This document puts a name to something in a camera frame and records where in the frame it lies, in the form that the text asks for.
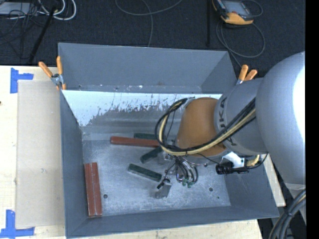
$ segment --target white cable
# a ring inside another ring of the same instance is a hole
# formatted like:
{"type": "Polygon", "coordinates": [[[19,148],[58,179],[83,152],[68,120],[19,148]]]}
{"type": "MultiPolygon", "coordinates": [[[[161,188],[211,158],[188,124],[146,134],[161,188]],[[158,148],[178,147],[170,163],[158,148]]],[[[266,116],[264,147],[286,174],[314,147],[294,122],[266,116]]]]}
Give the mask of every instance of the white cable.
{"type": "Polygon", "coordinates": [[[73,19],[75,17],[75,15],[76,15],[76,4],[75,4],[74,0],[71,0],[71,1],[73,3],[73,7],[74,7],[73,14],[70,17],[68,17],[68,18],[58,18],[58,17],[54,16],[55,19],[58,19],[58,20],[70,20],[70,19],[73,19]]]}
{"type": "MultiPolygon", "coordinates": [[[[45,7],[42,5],[41,0],[38,0],[38,1],[39,1],[39,3],[41,4],[41,8],[46,12],[46,13],[43,13],[43,12],[39,11],[39,13],[49,15],[49,14],[50,14],[49,11],[48,11],[47,9],[45,9],[45,7]]],[[[62,12],[64,11],[64,9],[65,9],[65,1],[64,1],[64,0],[62,0],[62,2],[63,2],[63,8],[61,9],[61,11],[54,13],[54,14],[53,14],[53,17],[54,17],[55,19],[58,19],[58,20],[71,20],[71,19],[73,19],[73,18],[75,17],[75,15],[76,15],[76,3],[75,3],[74,0],[71,0],[71,1],[72,1],[72,4],[73,4],[73,7],[74,7],[74,11],[73,11],[73,14],[72,14],[70,17],[68,17],[68,18],[61,18],[61,17],[57,17],[57,16],[56,16],[56,15],[58,15],[58,14],[60,14],[60,13],[62,13],[62,12]]]]}
{"type": "MultiPolygon", "coordinates": [[[[38,0],[38,2],[40,3],[41,8],[45,11],[45,12],[38,11],[38,13],[49,15],[50,12],[43,6],[41,0],[38,0]]],[[[58,14],[60,14],[60,13],[62,13],[64,11],[64,9],[65,9],[65,0],[62,0],[62,3],[63,3],[63,7],[62,7],[61,11],[58,11],[58,12],[54,13],[53,15],[58,15],[58,14]]]]}

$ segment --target power cord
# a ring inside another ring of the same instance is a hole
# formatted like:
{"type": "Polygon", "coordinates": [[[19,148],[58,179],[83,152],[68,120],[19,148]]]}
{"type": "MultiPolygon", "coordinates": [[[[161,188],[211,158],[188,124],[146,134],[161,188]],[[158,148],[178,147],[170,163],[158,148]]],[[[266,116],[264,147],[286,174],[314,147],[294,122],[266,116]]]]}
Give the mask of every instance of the power cord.
{"type": "Polygon", "coordinates": [[[273,229],[270,232],[269,239],[284,239],[285,233],[289,227],[290,221],[295,214],[306,204],[306,189],[302,190],[291,202],[290,206],[280,215],[273,229]]]}
{"type": "Polygon", "coordinates": [[[152,36],[153,36],[153,15],[156,14],[156,13],[160,13],[160,12],[163,12],[163,11],[166,11],[166,10],[169,10],[169,9],[172,9],[174,8],[175,6],[177,6],[178,4],[180,4],[183,0],[179,0],[177,3],[175,3],[174,5],[170,6],[170,7],[167,7],[165,9],[161,9],[161,10],[157,10],[157,11],[151,11],[150,7],[148,6],[148,4],[146,3],[145,0],[141,0],[145,6],[148,8],[149,12],[148,13],[133,13],[133,12],[129,12],[127,10],[124,10],[122,9],[119,4],[118,4],[118,0],[115,0],[115,5],[117,6],[117,8],[119,10],[121,10],[122,12],[124,13],[127,13],[129,15],[134,15],[134,16],[147,16],[149,15],[151,17],[151,33],[150,33],[150,38],[149,38],[149,42],[148,42],[148,47],[150,46],[151,44],[151,40],[152,40],[152,36]]]}
{"type": "MultiPolygon", "coordinates": [[[[259,16],[261,16],[261,15],[263,14],[264,10],[263,10],[262,6],[261,6],[258,2],[256,2],[255,0],[240,0],[240,2],[243,2],[243,1],[252,1],[252,2],[256,3],[256,4],[259,6],[261,12],[260,12],[259,14],[257,14],[257,15],[253,15],[253,17],[259,17],[259,16]]],[[[237,63],[240,67],[242,66],[242,64],[239,63],[239,61],[237,60],[237,58],[235,57],[235,55],[237,55],[237,56],[239,56],[239,57],[244,57],[244,58],[256,58],[256,57],[259,57],[259,56],[264,52],[265,47],[266,47],[266,41],[265,41],[265,36],[264,36],[264,34],[262,33],[262,31],[260,30],[260,28],[259,28],[256,24],[252,23],[252,25],[253,25],[253,26],[258,30],[258,32],[260,33],[260,35],[261,35],[261,37],[262,37],[262,42],[263,42],[263,47],[262,47],[261,51],[260,51],[258,54],[256,54],[256,55],[245,55],[245,54],[241,54],[241,53],[236,52],[236,51],[234,51],[233,49],[231,49],[231,48],[228,46],[228,44],[226,43],[226,40],[225,40],[225,37],[224,37],[224,33],[223,33],[223,29],[224,29],[224,28],[227,28],[227,27],[226,27],[227,25],[225,25],[225,24],[222,25],[222,21],[219,21],[218,24],[217,24],[217,26],[216,26],[216,35],[217,35],[218,40],[219,40],[219,41],[224,45],[224,47],[229,51],[229,53],[231,54],[231,56],[234,58],[234,60],[236,61],[236,63],[237,63]]]]}

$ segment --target metal part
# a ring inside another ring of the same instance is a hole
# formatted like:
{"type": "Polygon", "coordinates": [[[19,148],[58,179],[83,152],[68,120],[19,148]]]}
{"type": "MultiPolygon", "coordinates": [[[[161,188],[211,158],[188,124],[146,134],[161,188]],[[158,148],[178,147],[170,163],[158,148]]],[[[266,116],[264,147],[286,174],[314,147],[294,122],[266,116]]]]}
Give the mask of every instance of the metal part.
{"type": "Polygon", "coordinates": [[[64,79],[63,79],[63,76],[61,74],[52,75],[51,81],[57,86],[60,86],[60,83],[64,84],[64,79]]]}
{"type": "Polygon", "coordinates": [[[157,147],[154,150],[151,150],[150,152],[144,154],[140,158],[140,161],[142,162],[142,164],[145,164],[145,163],[149,162],[150,160],[156,158],[158,156],[158,154],[161,152],[162,152],[161,147],[157,147]]]}
{"type": "Polygon", "coordinates": [[[245,159],[239,157],[236,153],[230,152],[227,155],[223,156],[223,159],[226,158],[233,163],[233,168],[243,167],[245,165],[245,159]]]}
{"type": "Polygon", "coordinates": [[[140,167],[138,165],[130,164],[128,171],[131,173],[141,175],[141,176],[148,178],[148,179],[151,179],[153,181],[160,181],[161,180],[160,173],[156,173],[154,171],[148,170],[148,169],[140,167]]]}
{"type": "Polygon", "coordinates": [[[172,187],[172,184],[170,182],[170,177],[167,176],[160,187],[160,189],[155,193],[155,198],[167,198],[170,188],[172,187]]]}

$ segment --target wire bundle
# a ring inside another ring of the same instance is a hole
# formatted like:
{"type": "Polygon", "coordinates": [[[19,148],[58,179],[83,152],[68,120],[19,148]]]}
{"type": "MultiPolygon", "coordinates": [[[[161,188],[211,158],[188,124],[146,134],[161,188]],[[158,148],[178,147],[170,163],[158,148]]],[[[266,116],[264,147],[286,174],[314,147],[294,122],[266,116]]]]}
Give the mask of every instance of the wire bundle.
{"type": "Polygon", "coordinates": [[[196,166],[189,163],[186,159],[179,156],[171,156],[175,159],[175,162],[165,171],[165,176],[163,177],[161,183],[157,186],[160,189],[164,185],[164,181],[167,180],[168,172],[175,166],[176,180],[182,183],[183,186],[190,188],[193,184],[198,181],[198,170],[196,166]]]}
{"type": "Polygon", "coordinates": [[[175,112],[179,107],[185,104],[187,98],[176,101],[172,104],[168,111],[159,119],[155,126],[155,136],[158,140],[162,149],[171,155],[192,155],[203,152],[227,138],[231,137],[238,130],[243,128],[247,123],[255,118],[255,98],[223,129],[221,130],[212,140],[204,144],[190,147],[190,148],[179,148],[175,145],[167,144],[167,136],[164,135],[165,127],[169,114],[175,112]]]}
{"type": "MultiPolygon", "coordinates": [[[[57,20],[71,20],[75,17],[76,15],[76,3],[74,0],[71,0],[72,4],[73,4],[73,13],[70,17],[58,17],[57,15],[61,14],[64,12],[65,8],[66,8],[66,3],[65,3],[65,0],[61,0],[62,3],[63,3],[63,6],[62,6],[62,9],[60,11],[57,11],[53,14],[53,17],[57,20]]],[[[45,15],[50,15],[50,12],[44,7],[43,3],[41,0],[38,0],[38,2],[40,3],[40,8],[43,10],[43,11],[38,11],[38,13],[40,14],[45,14],[45,15]]]]}
{"type": "Polygon", "coordinates": [[[302,190],[275,223],[269,239],[284,239],[290,221],[306,205],[306,189],[302,190]]]}

